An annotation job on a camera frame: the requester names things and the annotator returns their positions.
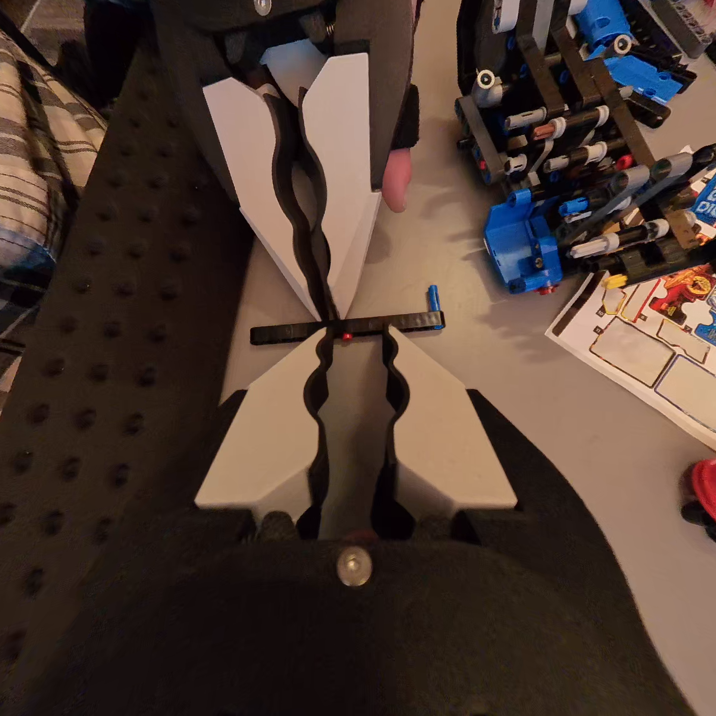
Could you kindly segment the long black holed beam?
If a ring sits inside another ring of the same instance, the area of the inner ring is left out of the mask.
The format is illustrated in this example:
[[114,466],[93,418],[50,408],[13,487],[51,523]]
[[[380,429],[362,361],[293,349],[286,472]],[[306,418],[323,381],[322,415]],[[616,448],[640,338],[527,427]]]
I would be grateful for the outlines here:
[[401,332],[410,333],[443,329],[445,324],[443,311],[421,311],[381,317],[259,326],[251,328],[249,339],[250,343],[255,346],[280,345],[303,342],[322,329],[329,329],[335,338],[342,339],[344,335],[350,335],[353,338],[377,336],[389,326],[393,326]]

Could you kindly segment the black angled connector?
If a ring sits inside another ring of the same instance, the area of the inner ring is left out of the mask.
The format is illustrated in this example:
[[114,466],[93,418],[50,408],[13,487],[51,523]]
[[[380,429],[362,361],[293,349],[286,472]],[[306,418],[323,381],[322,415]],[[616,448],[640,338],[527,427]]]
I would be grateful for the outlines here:
[[706,535],[715,543],[715,519],[698,500],[691,500],[681,507],[682,519],[703,528]]

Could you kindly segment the printed sticker sheet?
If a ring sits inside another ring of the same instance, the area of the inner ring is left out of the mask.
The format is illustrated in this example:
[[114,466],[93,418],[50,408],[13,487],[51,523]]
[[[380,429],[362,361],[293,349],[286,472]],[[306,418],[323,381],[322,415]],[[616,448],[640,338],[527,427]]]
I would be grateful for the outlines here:
[[715,260],[631,286],[592,273],[546,336],[715,449]]

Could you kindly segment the person's left hand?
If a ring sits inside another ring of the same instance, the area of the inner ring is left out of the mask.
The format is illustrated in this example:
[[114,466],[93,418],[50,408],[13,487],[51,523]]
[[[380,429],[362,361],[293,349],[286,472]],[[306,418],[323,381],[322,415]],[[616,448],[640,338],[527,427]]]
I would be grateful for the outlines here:
[[410,148],[390,152],[384,171],[381,195],[393,213],[402,213],[407,205],[407,191],[412,179]]

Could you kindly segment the person's plaid shirt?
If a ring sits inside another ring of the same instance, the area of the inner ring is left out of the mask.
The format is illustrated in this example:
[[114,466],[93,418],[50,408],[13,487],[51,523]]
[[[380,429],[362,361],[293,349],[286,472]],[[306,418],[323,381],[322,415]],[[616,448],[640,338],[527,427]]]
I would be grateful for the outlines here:
[[48,289],[106,121],[1,32],[1,393]]

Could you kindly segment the black perforated board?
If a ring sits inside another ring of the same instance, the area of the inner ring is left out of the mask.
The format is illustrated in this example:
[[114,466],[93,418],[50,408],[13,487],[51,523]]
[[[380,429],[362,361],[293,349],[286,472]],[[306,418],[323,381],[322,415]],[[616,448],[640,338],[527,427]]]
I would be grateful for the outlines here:
[[1,415],[1,714],[214,415],[253,233],[138,48]]

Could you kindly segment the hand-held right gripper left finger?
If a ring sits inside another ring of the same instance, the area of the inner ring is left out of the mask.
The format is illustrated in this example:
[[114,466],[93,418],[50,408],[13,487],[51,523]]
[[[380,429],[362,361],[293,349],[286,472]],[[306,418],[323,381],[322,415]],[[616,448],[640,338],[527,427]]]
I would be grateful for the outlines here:
[[195,496],[198,508],[320,508],[328,492],[325,429],[332,334],[321,328],[242,396]]

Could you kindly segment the red wheel hub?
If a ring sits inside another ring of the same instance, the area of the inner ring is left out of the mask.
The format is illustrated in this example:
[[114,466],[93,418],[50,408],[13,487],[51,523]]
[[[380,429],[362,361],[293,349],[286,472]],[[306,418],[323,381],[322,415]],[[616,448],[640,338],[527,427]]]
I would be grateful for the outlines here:
[[715,459],[695,462],[685,473],[686,499],[698,500],[715,519]]

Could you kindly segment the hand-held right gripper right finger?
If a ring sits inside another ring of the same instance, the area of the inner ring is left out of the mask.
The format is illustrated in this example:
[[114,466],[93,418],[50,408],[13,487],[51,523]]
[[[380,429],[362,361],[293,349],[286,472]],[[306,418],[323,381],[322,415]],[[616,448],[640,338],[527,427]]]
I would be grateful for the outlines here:
[[465,385],[396,327],[383,335],[395,500],[408,511],[513,509],[518,499]]

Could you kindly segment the grey desk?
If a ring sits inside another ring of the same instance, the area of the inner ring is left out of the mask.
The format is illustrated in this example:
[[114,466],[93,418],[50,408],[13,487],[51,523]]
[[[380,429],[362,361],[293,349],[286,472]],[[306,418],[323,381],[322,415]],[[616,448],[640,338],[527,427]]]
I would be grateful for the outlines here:
[[415,45],[420,142],[407,211],[380,210],[353,308],[413,310],[439,286],[447,328],[413,334],[568,479],[606,535],[667,669],[698,715],[715,714],[715,544],[678,514],[676,483],[711,456],[697,439],[544,331],[575,288],[510,297],[481,227],[493,196],[454,146],[459,1],[426,1]]

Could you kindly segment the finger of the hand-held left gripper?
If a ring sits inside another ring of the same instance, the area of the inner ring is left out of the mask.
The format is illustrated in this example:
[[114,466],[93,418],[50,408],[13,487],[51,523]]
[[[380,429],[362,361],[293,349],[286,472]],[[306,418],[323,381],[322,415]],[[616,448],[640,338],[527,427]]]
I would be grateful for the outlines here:
[[344,319],[381,204],[371,183],[369,55],[328,58],[301,100],[301,119],[322,180],[314,232],[327,245],[327,289],[337,318]]
[[202,93],[243,217],[310,314],[327,320],[309,221],[293,189],[291,103],[271,81],[252,87],[228,77]]

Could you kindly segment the partly built toy truck chassis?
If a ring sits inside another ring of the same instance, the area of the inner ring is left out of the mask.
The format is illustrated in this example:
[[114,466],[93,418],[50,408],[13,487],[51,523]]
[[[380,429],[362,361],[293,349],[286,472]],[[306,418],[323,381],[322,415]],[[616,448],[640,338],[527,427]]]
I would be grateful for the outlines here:
[[715,145],[655,159],[640,130],[695,80],[640,1],[462,1],[456,31],[459,146],[506,193],[484,241],[510,293],[715,269],[692,190]]

